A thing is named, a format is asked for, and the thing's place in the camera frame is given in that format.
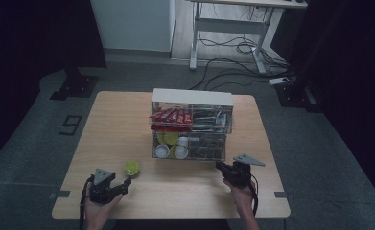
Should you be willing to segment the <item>person's right hand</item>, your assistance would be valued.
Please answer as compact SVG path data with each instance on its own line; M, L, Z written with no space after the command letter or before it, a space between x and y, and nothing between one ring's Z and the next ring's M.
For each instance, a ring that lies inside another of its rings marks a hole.
M234 187L226 179L223 180L223 183L229 187L240 217L253 217L252 203L254 198L249 187L245 187L243 189Z

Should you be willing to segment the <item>stack of dark packets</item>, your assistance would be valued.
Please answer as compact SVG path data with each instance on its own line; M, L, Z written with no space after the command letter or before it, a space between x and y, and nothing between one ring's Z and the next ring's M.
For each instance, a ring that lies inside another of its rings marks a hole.
M221 110L197 110L193 112L194 132L230 133L230 114Z

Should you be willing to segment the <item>white power strip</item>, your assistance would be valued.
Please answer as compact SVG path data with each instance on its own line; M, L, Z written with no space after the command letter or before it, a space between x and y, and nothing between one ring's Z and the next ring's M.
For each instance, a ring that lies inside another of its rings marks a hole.
M277 84L282 84L282 83L288 83L290 80L287 77L284 78L275 78L269 80L269 85L277 85Z

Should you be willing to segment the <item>clear acrylic organizer white top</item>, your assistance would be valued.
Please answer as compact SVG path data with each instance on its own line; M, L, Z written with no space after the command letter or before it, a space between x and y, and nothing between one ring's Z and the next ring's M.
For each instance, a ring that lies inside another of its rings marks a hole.
M149 117L152 156L223 161L233 108L230 93L155 88Z

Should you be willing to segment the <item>person's left hand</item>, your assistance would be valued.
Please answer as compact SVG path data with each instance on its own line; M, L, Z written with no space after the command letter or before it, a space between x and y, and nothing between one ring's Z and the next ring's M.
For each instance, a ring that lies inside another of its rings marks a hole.
M114 197L108 204L98 204L90 200L87 197L84 201L84 211L86 226L91 225L103 225L106 224L108 217L113 208L121 201L123 195Z

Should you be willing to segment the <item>dark curtain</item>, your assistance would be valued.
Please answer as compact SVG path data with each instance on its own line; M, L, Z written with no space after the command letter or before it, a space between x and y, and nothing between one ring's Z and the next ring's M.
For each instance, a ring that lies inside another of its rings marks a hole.
M286 9L271 47L305 77L375 188L375 0L305 0Z
M91 0L0 0L0 149L40 80L68 67L106 67Z

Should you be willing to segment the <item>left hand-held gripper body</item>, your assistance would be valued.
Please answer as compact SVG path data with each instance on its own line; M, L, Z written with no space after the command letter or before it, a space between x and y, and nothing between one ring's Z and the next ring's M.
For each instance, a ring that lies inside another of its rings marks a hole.
M90 200L99 204L108 204L119 195L117 188L110 187L115 177L115 172L97 169L91 183Z

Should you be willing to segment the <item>pile of dark sticks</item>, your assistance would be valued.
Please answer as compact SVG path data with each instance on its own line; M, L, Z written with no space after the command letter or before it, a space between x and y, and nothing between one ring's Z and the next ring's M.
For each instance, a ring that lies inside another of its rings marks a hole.
M193 135L188 138L189 157L201 161L223 161L226 136L219 134Z

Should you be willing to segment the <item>black stand base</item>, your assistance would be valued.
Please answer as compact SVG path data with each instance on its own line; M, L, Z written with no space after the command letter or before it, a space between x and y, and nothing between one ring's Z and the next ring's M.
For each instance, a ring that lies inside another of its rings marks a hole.
M51 100L65 101L68 97L89 98L98 83L96 76L84 76L77 67L64 69L66 79L59 91L55 91Z
M281 106L304 108L312 113L322 112L305 77L297 77L295 80L276 84L273 88Z

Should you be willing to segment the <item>white metal-framed desk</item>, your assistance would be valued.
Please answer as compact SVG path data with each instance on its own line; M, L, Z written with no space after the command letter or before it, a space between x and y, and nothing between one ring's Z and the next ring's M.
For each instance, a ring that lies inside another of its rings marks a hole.
M188 0L196 5L193 17L193 40L190 50L189 68L197 69L198 55L198 35L199 32L227 33L241 35L258 35L257 45L251 49L257 70L260 74L266 74L260 54L264 40L266 38L271 17L275 9L301 9L308 7L305 0ZM205 18L199 15L202 4L221 4L232 6L250 6L266 9L266 18L262 21L242 21L231 19Z

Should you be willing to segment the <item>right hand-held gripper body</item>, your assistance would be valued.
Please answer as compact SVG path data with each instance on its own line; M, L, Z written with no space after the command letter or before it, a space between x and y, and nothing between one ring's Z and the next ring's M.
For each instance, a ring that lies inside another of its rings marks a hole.
M224 178L232 186L244 188L251 180L252 166L265 167L266 164L247 154L235 156L233 163L225 166Z

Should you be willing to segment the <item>white cabinet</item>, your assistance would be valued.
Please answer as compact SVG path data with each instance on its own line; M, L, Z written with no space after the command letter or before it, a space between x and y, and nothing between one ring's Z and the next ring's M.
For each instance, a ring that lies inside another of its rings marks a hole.
M103 47L172 50L175 0L91 0Z

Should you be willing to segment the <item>stack of red packets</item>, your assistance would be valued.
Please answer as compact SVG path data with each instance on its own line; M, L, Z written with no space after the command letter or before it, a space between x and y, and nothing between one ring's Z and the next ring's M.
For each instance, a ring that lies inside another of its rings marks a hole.
M151 130L170 132L189 132L193 118L189 109L172 107L153 113L150 116Z

